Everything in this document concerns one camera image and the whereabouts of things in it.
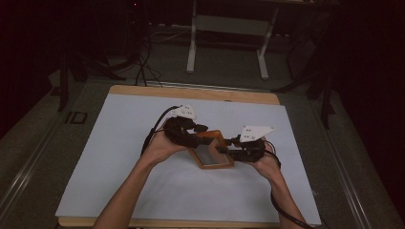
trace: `forearm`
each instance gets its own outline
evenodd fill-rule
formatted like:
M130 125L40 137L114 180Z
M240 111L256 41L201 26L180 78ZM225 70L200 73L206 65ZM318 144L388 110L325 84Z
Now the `forearm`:
M289 215L294 218L305 222L304 217L302 216L300 210L295 204L291 193L287 187L286 181L281 173L272 177L268 180L271 185L271 193L274 196L275 201L279 207L287 212ZM295 224L293 221L285 218L281 214L280 216L280 228L301 228L299 225Z
M94 228L128 228L140 192L152 169L152 165L138 161L96 220Z

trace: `floor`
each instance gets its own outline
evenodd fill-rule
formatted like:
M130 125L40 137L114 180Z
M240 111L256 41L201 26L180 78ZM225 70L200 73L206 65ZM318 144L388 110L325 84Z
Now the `floor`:
M186 73L188 46L183 39L184 36L153 43L145 72L148 86L270 93L271 89L292 81L288 53L277 49L283 40L280 37L280 40L270 42L266 53L270 75L267 81L260 78L254 49L229 46L220 49L203 42L197 48L195 72ZM147 55L148 51L144 50L142 57ZM91 70L92 75L86 83L71 79L70 103L63 112L57 112L58 96L48 94L2 139L0 228L43 229L57 225L54 212L109 88L115 84L133 85L138 70L136 65L117 72L127 78L125 81L110 80ZM57 77L58 73L50 75L56 86ZM307 87L302 85L277 95L288 110L324 221L317 228L405 228L340 103L339 94L332 94L334 114L330 115L330 129L326 130L319 117L321 98L307 99ZM67 124L64 122L69 112L86 112L89 116L82 125ZM12 197L9 192L11 184L16 175L21 175L24 166L24 171L30 173L21 181L23 192ZM5 200L9 200L10 205L6 206Z

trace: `table leg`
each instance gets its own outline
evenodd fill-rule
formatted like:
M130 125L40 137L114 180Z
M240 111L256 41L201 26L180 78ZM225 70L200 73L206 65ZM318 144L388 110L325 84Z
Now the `table leg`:
M265 41L263 43L263 46L260 50L257 51L257 59L259 61L260 75L262 76L262 79L268 79L268 73L267 73L267 67L266 67L266 61L265 61L265 53L266 53L268 41L270 40L271 33L274 28L274 24L276 22L278 11L279 11L278 8L274 9L271 21L268 23L268 27L267 27L266 34L265 34Z
M193 17L191 19L191 44L190 51L188 52L187 73L194 72L194 62L196 60L196 10L197 0L193 1Z

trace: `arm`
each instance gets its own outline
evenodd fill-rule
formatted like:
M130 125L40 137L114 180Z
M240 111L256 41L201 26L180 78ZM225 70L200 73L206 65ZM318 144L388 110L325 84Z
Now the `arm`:
M266 146L266 149L271 151L271 148L268 147L268 145ZM270 154L265 154L265 156L263 156L259 161L248 164L253 166L260 175L268 180L271 185L271 193L280 208L296 219L305 222L304 217L292 199L291 193L289 192L286 181L284 180L283 174L281 173L276 159ZM280 228L302 228L281 214L279 214L279 217Z
M140 192L152 169L185 147L172 143L164 132L156 132L129 176L118 188L93 228L128 228Z

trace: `dark background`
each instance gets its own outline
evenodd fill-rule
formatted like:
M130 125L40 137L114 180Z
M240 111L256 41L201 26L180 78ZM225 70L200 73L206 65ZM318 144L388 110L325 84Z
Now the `dark background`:
M133 51L123 39L130 31L124 1L115 5L107 0L97 2L0 3L0 137L51 89L48 75L59 68L59 58L67 47L94 58L107 52L126 56ZM398 213L405 219L405 183L401 178L405 175L405 6L395 0L347 1L342 5L345 9L330 25L323 46L324 53L337 55L333 58L337 66L333 88L340 93ZM190 24L191 1L154 0L147 9L153 25ZM96 21L94 10L121 26ZM242 6L240 12L246 13ZM278 32L296 29L296 10L284 11L281 16ZM117 30L107 32L115 36L106 36L110 30ZM134 34L144 35L141 31Z

